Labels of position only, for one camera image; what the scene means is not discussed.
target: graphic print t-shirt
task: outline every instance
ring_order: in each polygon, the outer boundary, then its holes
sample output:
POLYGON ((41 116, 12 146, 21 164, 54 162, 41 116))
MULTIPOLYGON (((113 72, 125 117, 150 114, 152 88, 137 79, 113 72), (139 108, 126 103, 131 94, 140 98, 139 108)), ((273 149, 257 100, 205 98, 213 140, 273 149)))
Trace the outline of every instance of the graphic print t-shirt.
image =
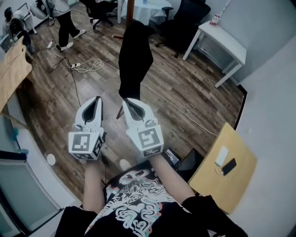
POLYGON ((148 161, 110 180, 104 195, 106 205, 98 215, 67 207, 55 236, 209 237, 211 231, 227 237, 247 236, 211 196, 190 197, 180 205, 167 193, 148 161))
POLYGON ((175 235, 184 234, 184 225, 187 230, 191 225, 191 213, 167 193, 148 162, 112 179, 105 196, 106 205, 86 236, 96 236, 98 231, 139 237, 175 235))

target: white power bank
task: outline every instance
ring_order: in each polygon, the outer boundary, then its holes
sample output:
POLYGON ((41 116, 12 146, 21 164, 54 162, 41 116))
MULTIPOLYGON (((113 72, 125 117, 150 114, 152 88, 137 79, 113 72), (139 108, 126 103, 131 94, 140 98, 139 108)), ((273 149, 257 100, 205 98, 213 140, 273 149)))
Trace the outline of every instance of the white power bank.
POLYGON ((225 158, 227 157, 227 154, 228 149, 225 146, 222 146, 217 156, 217 159, 215 160, 216 166, 221 167, 223 165, 225 158))

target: forearm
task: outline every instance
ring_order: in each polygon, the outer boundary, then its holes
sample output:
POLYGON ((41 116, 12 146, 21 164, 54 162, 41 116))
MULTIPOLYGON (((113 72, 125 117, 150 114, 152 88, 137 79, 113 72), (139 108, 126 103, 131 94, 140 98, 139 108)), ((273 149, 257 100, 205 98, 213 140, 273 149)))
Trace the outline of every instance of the forearm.
POLYGON ((187 198, 195 196, 189 185, 173 170, 162 155, 155 155, 149 160, 163 186, 177 202, 182 204, 187 198))
POLYGON ((83 210, 99 213, 105 206, 99 161, 87 161, 83 193, 83 210))

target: wooden table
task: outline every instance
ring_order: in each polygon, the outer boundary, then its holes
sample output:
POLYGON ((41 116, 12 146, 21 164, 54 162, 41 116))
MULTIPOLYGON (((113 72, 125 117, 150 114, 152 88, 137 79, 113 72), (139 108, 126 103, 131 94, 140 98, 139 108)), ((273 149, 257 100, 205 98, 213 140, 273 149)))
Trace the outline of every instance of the wooden table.
POLYGON ((22 122, 3 112, 3 108, 8 100, 19 87, 22 81, 32 71, 32 65, 26 61, 25 55, 31 55, 26 52, 26 46, 22 44, 21 37, 13 47, 5 54, 4 59, 0 62, 0 113, 11 121, 28 129, 22 122))
POLYGON ((189 180, 189 185, 202 196, 211 195, 217 205, 226 213, 232 213, 243 196, 257 164, 257 158, 245 145, 236 131, 226 123, 210 151, 189 180), (215 163, 222 146, 228 148, 223 163, 235 158, 236 167, 226 176, 218 175, 215 163))
POLYGON ((208 21, 198 27, 198 31, 196 32, 183 57, 184 61, 187 59, 197 40, 201 40, 204 35, 219 44, 234 58, 234 60, 222 71, 223 73, 226 73, 226 75, 216 83, 215 87, 218 87, 231 77, 238 69, 245 65, 247 50, 220 26, 211 25, 208 21))

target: wooden floor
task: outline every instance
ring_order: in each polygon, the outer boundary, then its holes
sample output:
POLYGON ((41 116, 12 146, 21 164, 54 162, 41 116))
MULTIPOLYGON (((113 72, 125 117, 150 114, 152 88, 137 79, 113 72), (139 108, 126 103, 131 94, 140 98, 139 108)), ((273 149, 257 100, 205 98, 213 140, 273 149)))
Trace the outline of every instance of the wooden floor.
MULTIPOLYGON (((100 23, 93 31, 86 9, 78 4, 71 9, 72 20, 79 29, 87 32, 74 40, 74 46, 65 53, 71 64, 84 62, 90 58, 101 59, 118 68, 118 56, 121 40, 112 38, 112 34, 123 35, 125 25, 114 26, 100 23)), ((55 40, 58 40, 59 23, 51 27, 55 40)), ((46 48, 52 39, 47 24, 37 28, 32 35, 36 50, 46 48)), ((150 47, 154 62, 143 83, 161 94, 180 110, 200 123, 208 130, 218 133, 225 122, 235 125, 243 101, 243 93, 228 80, 218 89, 215 83, 221 79, 221 71, 203 56, 190 54, 187 61, 180 55, 174 58, 174 51, 168 47, 155 47, 161 38, 153 35, 150 47)), ((53 54, 60 53, 54 48, 53 54)), ((68 153, 68 132, 71 131, 75 113, 80 107, 74 80, 65 62, 56 70, 53 66, 60 58, 49 55, 46 50, 34 55, 37 63, 33 66, 34 85, 27 84, 18 90, 20 104, 32 133, 46 157, 52 153, 57 162, 53 170, 66 186, 82 199, 84 185, 84 164, 68 153)), ((116 120, 122 99, 118 94, 119 73, 105 65, 101 70, 80 74, 73 72, 76 79, 81 104, 91 97, 100 95, 104 103, 103 128, 108 133, 103 153, 110 161, 107 179, 120 173, 120 159, 136 164, 136 152, 126 137, 124 116, 116 120)), ((172 147, 184 158, 192 148, 205 155, 215 140, 186 116, 177 111, 145 87, 141 87, 141 100, 151 106, 161 124, 165 146, 172 147)))

